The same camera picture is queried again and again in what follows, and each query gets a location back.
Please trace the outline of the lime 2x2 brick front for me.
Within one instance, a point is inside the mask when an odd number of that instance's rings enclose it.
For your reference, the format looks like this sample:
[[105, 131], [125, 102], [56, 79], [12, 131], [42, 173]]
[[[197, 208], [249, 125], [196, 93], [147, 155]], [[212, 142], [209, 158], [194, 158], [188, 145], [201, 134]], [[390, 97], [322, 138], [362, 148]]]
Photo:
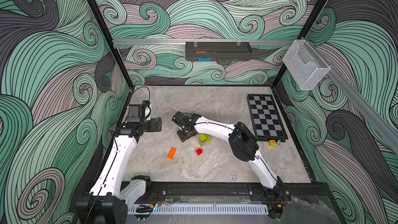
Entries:
[[200, 134], [200, 135], [199, 135], [199, 139], [200, 139], [200, 142], [201, 142], [201, 143], [207, 142], [207, 136], [206, 136], [206, 134]]

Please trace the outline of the checkerboard mat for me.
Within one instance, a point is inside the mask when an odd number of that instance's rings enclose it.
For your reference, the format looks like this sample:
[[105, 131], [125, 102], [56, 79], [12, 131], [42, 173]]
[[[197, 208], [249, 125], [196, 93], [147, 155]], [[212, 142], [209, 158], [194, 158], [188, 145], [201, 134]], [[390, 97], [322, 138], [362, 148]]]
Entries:
[[288, 139], [275, 100], [271, 94], [248, 94], [247, 102], [258, 141], [285, 142]]

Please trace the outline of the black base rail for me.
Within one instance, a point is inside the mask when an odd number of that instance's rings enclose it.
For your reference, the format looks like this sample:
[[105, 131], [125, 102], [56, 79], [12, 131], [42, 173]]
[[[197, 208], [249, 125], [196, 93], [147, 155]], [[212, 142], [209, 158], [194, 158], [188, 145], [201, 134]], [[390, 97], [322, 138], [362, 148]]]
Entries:
[[272, 193], [260, 183], [203, 183], [153, 181], [137, 203], [174, 203], [182, 199], [237, 199], [250, 202], [273, 203], [291, 201], [303, 196], [330, 196], [325, 183], [284, 183], [280, 193]]

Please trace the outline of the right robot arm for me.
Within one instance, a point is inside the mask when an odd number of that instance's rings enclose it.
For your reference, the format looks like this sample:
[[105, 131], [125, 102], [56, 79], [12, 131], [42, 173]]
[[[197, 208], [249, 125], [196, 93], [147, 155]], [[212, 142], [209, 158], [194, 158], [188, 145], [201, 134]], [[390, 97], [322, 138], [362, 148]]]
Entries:
[[265, 162], [256, 137], [244, 123], [220, 123], [198, 114], [189, 116], [181, 112], [177, 112], [172, 121], [180, 128], [177, 135], [182, 142], [198, 134], [208, 134], [228, 142], [234, 156], [240, 161], [249, 163], [260, 180], [265, 197], [271, 201], [285, 199], [282, 179]]

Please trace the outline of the aluminium wall rail right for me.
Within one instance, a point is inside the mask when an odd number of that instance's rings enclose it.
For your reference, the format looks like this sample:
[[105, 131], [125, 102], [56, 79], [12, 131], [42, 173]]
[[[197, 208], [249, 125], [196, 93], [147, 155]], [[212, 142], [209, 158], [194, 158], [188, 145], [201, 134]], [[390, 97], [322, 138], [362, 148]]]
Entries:
[[305, 37], [302, 37], [301, 40], [308, 42], [308, 45], [314, 50], [315, 61], [323, 61], [330, 67], [327, 75], [384, 140], [386, 147], [397, 153], [398, 129], [393, 127], [358, 91], [360, 80], [355, 75], [354, 67], [344, 57], [343, 53], [330, 45], [326, 45], [326, 48], [315, 47]]

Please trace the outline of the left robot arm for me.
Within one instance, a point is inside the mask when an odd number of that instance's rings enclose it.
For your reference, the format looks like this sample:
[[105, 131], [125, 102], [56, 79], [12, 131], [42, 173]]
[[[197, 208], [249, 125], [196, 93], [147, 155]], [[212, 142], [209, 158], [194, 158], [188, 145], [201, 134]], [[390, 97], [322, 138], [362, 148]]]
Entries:
[[126, 121], [115, 128], [111, 151], [97, 181], [76, 203], [82, 224], [124, 224], [129, 208], [145, 194], [144, 179], [134, 179], [125, 188], [121, 184], [139, 138], [145, 132], [161, 131], [161, 119], [150, 115], [150, 101], [129, 105]]

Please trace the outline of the aluminium wall rail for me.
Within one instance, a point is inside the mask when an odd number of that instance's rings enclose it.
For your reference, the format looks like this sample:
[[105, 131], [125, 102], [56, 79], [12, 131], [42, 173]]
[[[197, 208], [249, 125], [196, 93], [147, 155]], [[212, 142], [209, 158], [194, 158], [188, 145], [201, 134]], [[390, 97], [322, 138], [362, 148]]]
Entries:
[[343, 53], [330, 45], [326, 45], [326, 48], [315, 47], [305, 37], [302, 37], [301, 40], [308, 42], [308, 45], [314, 50], [315, 61], [323, 61], [330, 67], [327, 75], [384, 140], [386, 147], [397, 153], [398, 129], [393, 127], [358, 91], [360, 80], [355, 75], [354, 67], [344, 57]]
[[294, 40], [267, 40], [267, 39], [113, 39], [114, 45], [185, 45], [186, 43], [250, 43], [254, 46], [290, 46]]

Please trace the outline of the yellow numbered tag block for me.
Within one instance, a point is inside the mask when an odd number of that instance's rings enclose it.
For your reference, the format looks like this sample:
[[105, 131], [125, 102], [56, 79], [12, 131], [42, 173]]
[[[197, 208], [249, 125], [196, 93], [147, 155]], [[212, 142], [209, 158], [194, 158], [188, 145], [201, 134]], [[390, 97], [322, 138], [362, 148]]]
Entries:
[[268, 144], [269, 144], [270, 147], [276, 147], [278, 145], [275, 140], [269, 140]]

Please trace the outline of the black wall tray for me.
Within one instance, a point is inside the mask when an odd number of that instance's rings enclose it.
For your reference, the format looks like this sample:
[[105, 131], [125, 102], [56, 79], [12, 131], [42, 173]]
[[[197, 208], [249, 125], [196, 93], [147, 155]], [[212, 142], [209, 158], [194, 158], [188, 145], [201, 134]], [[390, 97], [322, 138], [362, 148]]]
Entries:
[[186, 43], [185, 53], [187, 61], [215, 61], [229, 63], [233, 61], [249, 61], [252, 56], [250, 43]]

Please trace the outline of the red brick left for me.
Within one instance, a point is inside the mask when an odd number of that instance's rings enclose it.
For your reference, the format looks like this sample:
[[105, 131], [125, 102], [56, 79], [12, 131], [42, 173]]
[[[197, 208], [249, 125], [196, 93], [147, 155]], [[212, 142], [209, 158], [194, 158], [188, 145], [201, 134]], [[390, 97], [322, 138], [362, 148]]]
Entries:
[[202, 153], [203, 153], [203, 150], [202, 150], [201, 148], [199, 148], [199, 149], [196, 150], [196, 154], [197, 154], [198, 156], [200, 156]]

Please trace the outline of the large lime 2x4 brick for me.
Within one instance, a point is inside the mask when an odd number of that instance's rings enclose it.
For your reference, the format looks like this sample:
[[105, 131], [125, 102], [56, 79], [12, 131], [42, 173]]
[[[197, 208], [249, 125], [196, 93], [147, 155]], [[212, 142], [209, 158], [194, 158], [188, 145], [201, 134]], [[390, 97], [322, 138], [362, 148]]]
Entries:
[[203, 147], [206, 143], [210, 143], [210, 136], [208, 134], [199, 135], [199, 145]]

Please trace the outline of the orange 2x4 brick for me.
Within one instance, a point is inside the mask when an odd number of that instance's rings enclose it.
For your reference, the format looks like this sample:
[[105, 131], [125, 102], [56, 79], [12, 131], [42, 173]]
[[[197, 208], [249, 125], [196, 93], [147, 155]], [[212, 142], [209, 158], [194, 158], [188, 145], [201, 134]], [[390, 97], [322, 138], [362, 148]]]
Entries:
[[169, 154], [168, 154], [168, 156], [167, 156], [167, 158], [170, 159], [170, 160], [173, 160], [173, 159], [174, 159], [174, 156], [175, 156], [175, 154], [176, 154], [176, 151], [177, 151], [177, 149], [174, 148], [174, 147], [172, 147], [171, 150], [170, 150], [170, 152], [169, 152]]

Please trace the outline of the clear plastic wall bin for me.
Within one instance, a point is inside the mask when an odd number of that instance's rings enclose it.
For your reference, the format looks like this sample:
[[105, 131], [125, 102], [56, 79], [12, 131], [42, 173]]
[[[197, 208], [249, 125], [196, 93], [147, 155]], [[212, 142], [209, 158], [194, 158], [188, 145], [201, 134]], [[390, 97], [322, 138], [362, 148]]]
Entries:
[[283, 63], [301, 90], [313, 90], [331, 69], [314, 44], [305, 39], [294, 40]]

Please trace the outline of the aluminium wall rail back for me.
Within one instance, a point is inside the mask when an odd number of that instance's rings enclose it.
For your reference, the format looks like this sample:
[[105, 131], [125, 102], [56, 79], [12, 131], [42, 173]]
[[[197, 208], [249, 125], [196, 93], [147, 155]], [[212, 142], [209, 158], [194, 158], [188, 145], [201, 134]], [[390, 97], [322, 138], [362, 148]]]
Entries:
[[186, 43], [250, 43], [254, 46], [290, 46], [294, 40], [267, 40], [267, 39], [113, 39], [114, 45], [185, 45]]

